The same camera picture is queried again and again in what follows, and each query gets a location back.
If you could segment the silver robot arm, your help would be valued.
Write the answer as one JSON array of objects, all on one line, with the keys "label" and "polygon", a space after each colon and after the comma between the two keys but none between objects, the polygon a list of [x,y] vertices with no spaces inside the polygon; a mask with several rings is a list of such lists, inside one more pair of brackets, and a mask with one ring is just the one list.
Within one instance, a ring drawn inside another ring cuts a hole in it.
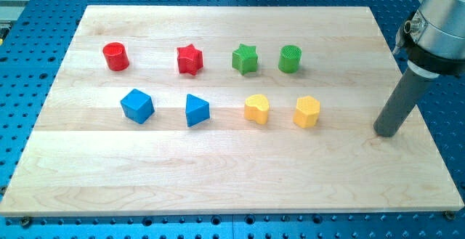
[{"label": "silver robot arm", "polygon": [[401,49],[408,67],[373,125],[382,137],[397,133],[437,77],[464,73],[464,0],[422,0],[397,31],[393,55]]}]

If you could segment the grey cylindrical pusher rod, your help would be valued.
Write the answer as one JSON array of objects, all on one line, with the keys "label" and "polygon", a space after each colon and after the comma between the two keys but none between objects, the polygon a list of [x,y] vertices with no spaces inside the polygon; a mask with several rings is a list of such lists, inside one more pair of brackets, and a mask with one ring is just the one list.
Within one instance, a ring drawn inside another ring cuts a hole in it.
[{"label": "grey cylindrical pusher rod", "polygon": [[434,73],[407,68],[373,124],[381,137],[393,137],[434,81]]}]

